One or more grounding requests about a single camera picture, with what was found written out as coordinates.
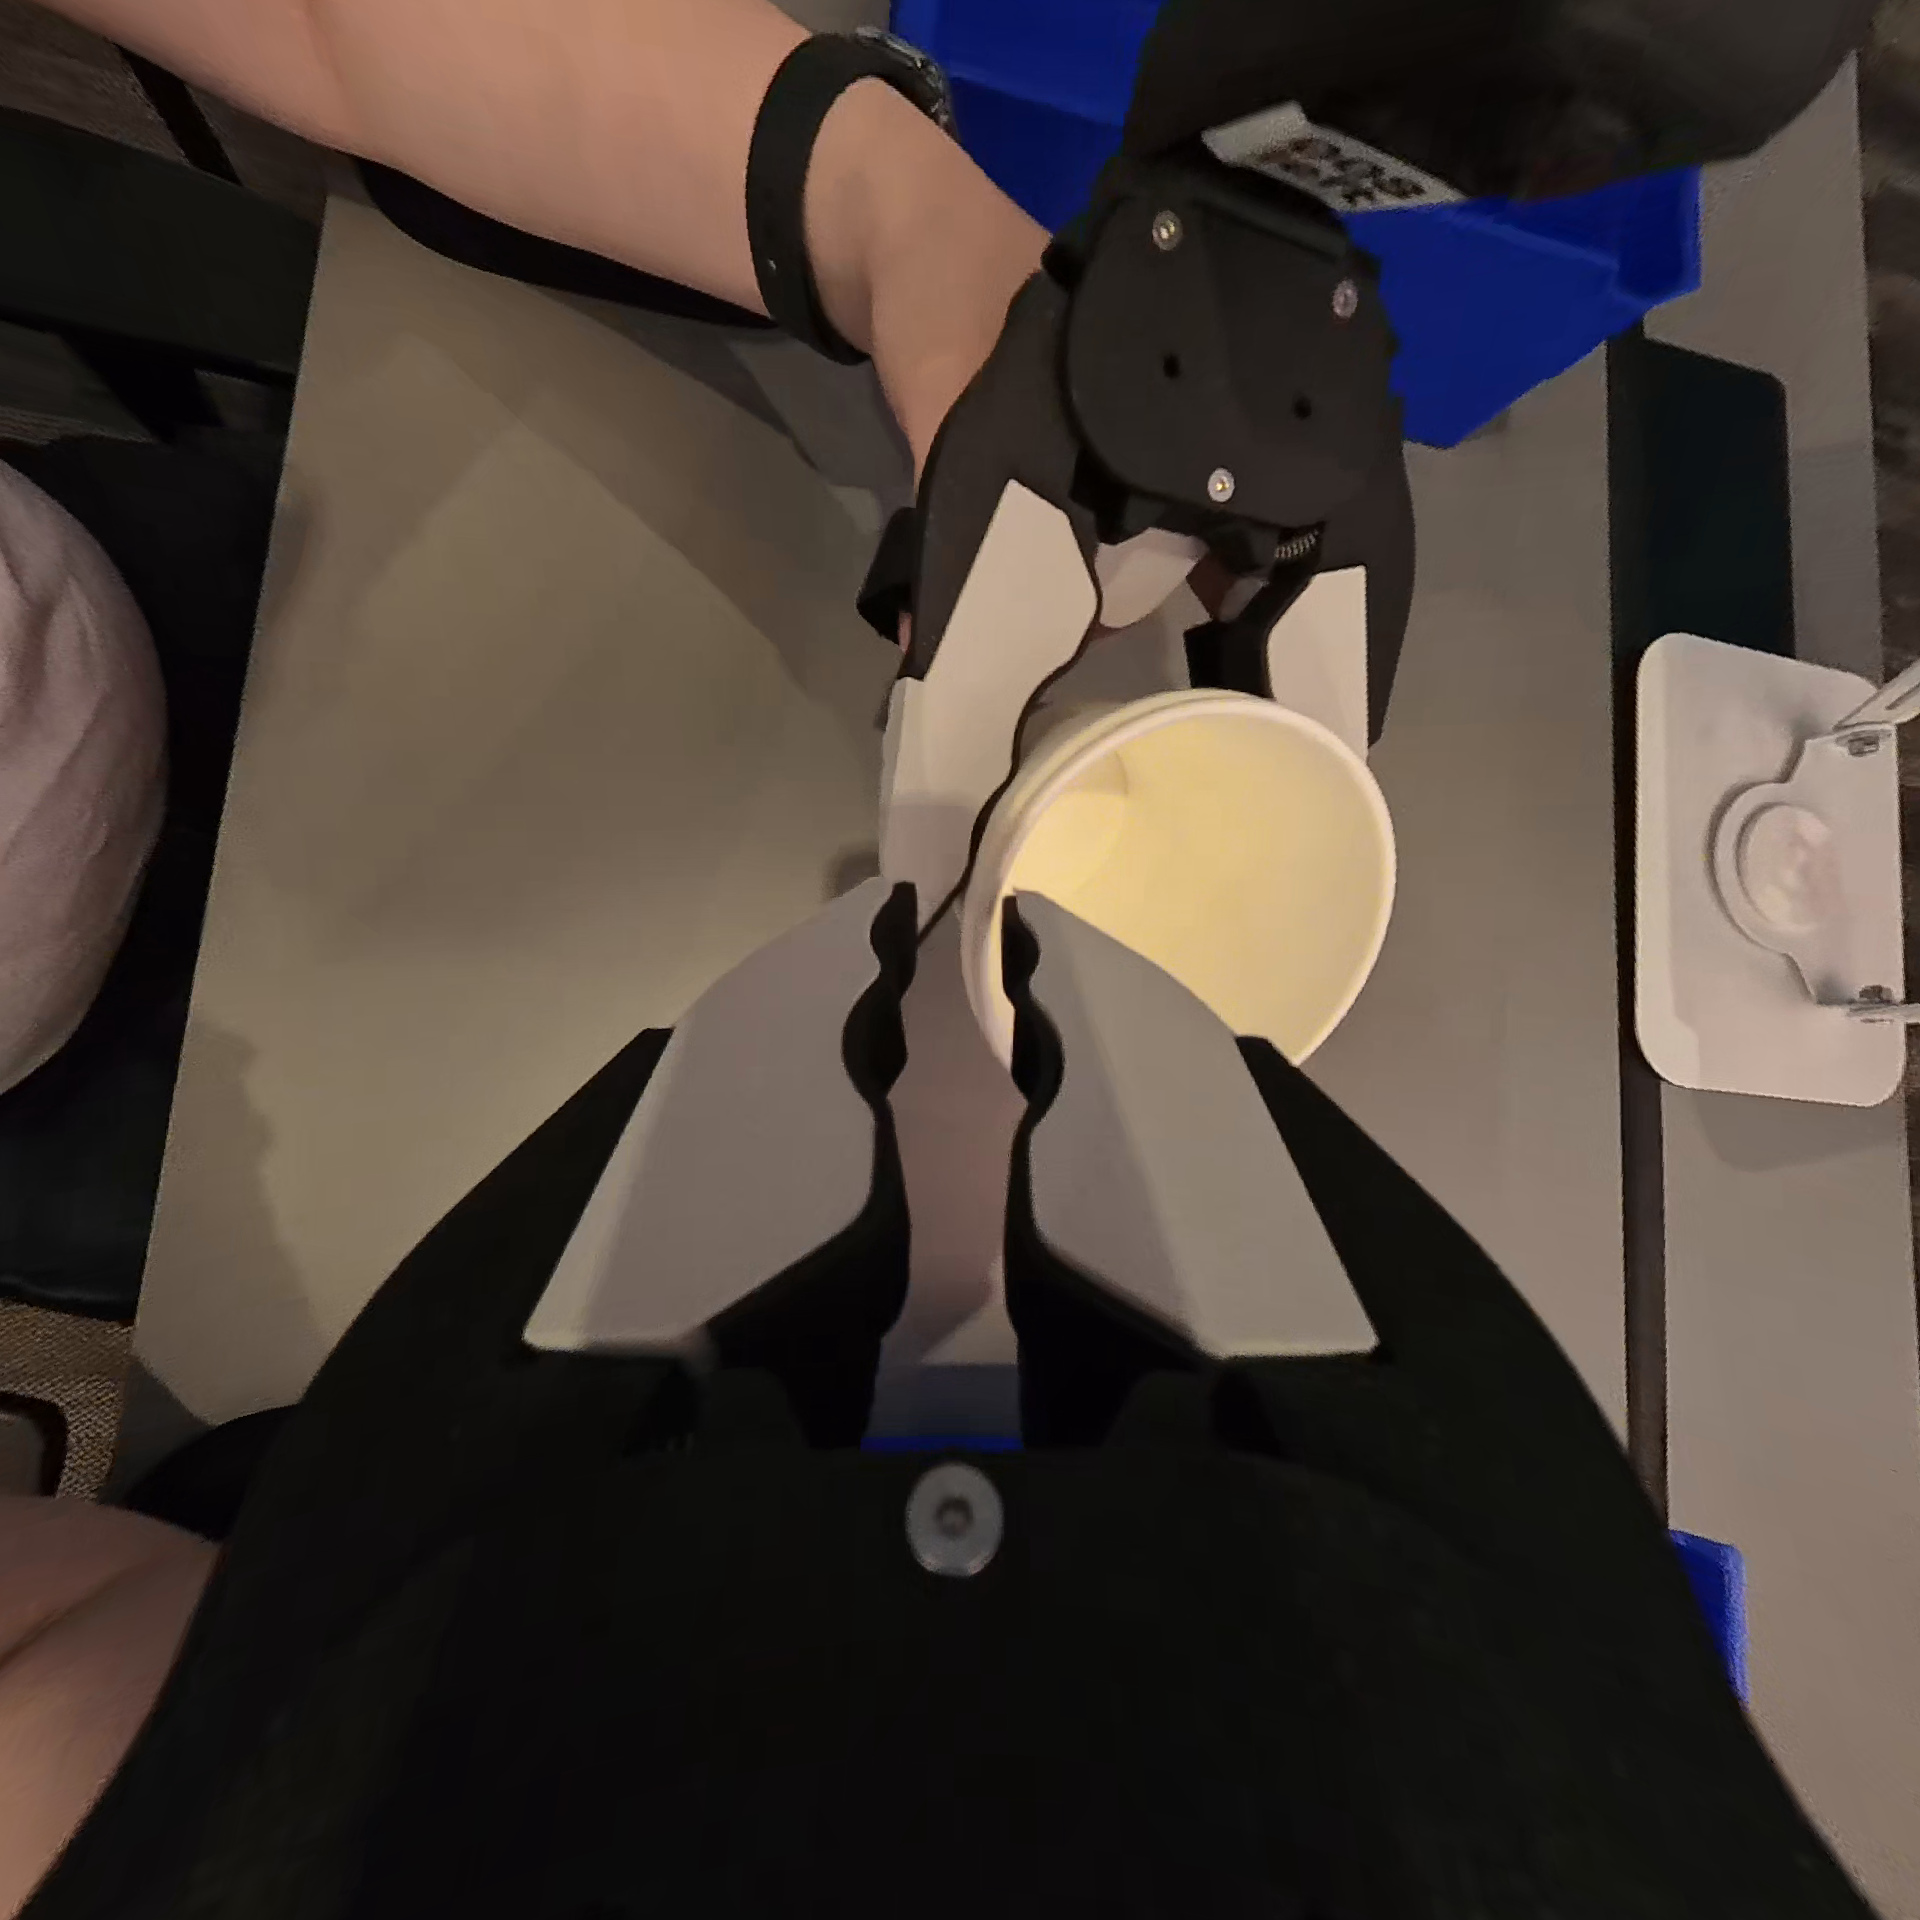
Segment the person's right forearm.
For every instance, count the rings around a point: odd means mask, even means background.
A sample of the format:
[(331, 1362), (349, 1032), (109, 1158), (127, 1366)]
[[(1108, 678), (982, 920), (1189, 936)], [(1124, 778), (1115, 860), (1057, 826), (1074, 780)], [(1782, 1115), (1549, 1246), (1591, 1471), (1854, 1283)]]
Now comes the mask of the person's right forearm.
[(2, 1500), (2, 1916), (18, 1916), (125, 1757), (217, 1550), (119, 1507)]

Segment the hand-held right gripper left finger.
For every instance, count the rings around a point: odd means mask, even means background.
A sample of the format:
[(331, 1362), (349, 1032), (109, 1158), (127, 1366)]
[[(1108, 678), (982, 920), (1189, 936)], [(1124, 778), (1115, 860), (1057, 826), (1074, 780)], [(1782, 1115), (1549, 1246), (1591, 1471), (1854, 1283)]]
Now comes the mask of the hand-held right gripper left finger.
[(874, 1410), (908, 1287), (891, 1090), (917, 957), (915, 887), (874, 878), (685, 1010), (529, 1349), (764, 1372), (796, 1410)]

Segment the person's leg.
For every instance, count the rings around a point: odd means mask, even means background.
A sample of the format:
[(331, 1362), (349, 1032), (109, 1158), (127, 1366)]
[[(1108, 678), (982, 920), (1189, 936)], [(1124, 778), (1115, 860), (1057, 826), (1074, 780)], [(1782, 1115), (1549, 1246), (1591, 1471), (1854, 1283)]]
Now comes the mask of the person's leg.
[(2, 1090), (78, 1032), (161, 838), (166, 706), (99, 540), (2, 466)]

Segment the black wristband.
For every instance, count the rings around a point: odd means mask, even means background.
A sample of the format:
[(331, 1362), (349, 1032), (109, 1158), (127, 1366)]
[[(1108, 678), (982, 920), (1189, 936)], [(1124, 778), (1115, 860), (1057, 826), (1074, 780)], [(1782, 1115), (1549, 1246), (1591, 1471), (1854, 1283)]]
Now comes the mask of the black wristband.
[(759, 101), (748, 155), (742, 213), (759, 303), (791, 341), (839, 368), (869, 362), (829, 323), (810, 263), (804, 189), (829, 107), (857, 82), (877, 79), (932, 126), (954, 132), (954, 91), (939, 63), (877, 27), (804, 36)]

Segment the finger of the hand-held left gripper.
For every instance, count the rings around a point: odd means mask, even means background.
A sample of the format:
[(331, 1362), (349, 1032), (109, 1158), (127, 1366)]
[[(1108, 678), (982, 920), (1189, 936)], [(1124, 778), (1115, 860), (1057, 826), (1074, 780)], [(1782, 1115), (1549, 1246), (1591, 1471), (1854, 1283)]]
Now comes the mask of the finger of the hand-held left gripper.
[(879, 875), (966, 887), (1039, 691), (1087, 643), (1113, 502), (1067, 394), (1067, 295), (1020, 295), (918, 474), (908, 646), (879, 760)]
[(1313, 540), (1284, 540), (1268, 575), (1189, 629), (1189, 684), (1302, 712), (1367, 756), (1398, 672), (1415, 548), (1405, 456), (1389, 451)]

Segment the white mount plate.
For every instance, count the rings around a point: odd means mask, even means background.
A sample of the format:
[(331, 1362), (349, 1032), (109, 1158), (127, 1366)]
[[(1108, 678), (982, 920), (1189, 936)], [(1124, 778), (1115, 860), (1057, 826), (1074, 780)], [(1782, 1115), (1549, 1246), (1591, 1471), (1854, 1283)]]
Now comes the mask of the white mount plate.
[(1898, 734), (1917, 667), (1693, 632), (1635, 678), (1635, 1026), (1675, 1088), (1877, 1109), (1903, 1082)]

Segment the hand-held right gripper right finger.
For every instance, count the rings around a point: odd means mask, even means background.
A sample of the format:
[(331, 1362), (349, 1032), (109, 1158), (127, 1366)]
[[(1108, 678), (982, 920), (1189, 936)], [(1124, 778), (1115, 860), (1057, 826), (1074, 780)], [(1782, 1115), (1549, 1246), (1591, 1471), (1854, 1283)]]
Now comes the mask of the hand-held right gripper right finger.
[(1002, 1248), (1020, 1415), (1113, 1419), (1159, 1372), (1374, 1355), (1223, 1018), (1046, 895), (1005, 904), (1002, 959), (1023, 1099)]

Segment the blue plastic bin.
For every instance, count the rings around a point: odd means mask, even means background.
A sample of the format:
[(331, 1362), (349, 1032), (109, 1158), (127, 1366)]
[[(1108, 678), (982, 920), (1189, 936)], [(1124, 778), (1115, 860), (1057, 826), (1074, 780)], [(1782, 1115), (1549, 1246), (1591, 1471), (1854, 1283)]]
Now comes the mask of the blue plastic bin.
[[(1121, 150), (1147, 2), (893, 2), (946, 76), (966, 154), (1049, 230)], [(1537, 203), (1445, 202), (1409, 166), (1287, 112), (1267, 154), (1379, 263), (1411, 442), (1451, 448), (1700, 278), (1699, 171)]]
[(1668, 1531), (1668, 1541), (1708, 1627), (1719, 1667), (1733, 1693), (1747, 1704), (1751, 1700), (1751, 1682), (1743, 1555), (1733, 1542), (1722, 1542), (1681, 1526)]

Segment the person's left forearm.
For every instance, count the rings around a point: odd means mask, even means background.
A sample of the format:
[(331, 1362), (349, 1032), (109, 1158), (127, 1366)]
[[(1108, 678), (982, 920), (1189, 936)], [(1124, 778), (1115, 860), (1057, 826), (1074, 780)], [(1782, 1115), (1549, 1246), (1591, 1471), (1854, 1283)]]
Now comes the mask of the person's left forearm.
[(774, 4), (122, 2), (51, 12), (309, 142), (759, 318)]

